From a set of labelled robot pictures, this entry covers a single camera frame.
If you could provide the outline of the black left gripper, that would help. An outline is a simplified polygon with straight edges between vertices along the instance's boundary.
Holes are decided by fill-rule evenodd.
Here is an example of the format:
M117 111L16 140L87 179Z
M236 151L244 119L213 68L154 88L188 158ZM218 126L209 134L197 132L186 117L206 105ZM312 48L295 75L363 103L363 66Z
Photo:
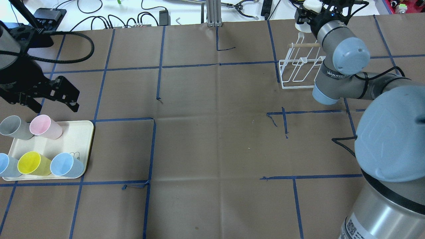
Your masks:
M1 25L1 97L9 104L27 106L41 112L36 98L46 98L66 104L76 113L79 110L79 90L65 77L49 80L34 59L27 55L30 48L51 47L51 33L21 25L8 28Z

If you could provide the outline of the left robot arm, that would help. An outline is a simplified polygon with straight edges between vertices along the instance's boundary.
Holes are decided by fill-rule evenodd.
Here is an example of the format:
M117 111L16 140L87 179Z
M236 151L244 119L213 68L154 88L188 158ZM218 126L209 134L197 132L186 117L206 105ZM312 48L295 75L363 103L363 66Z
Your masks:
M65 77L50 80L42 68L28 55L32 47L51 47L50 35L32 26L8 28L1 23L0 95L9 104L27 106L40 113L37 98L59 101L77 112L79 90Z

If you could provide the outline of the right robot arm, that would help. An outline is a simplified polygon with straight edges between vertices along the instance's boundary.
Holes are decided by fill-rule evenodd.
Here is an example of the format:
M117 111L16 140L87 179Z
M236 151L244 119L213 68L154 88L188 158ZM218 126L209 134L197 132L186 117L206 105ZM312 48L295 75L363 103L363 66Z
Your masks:
M424 84L393 74L364 72L370 52L347 24L359 0L304 0L296 27L309 26L325 52L312 96L324 105L340 98L370 100L351 154L366 180L340 239L418 239L424 234Z

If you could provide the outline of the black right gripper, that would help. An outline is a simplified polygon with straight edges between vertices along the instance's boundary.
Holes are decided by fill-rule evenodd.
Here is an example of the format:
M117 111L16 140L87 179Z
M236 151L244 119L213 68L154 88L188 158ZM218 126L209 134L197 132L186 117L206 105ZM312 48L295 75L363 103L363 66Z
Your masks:
M360 10L369 5L363 0L319 0L322 2L320 14L311 21L311 33L317 34L326 23L338 20L348 24L349 20Z

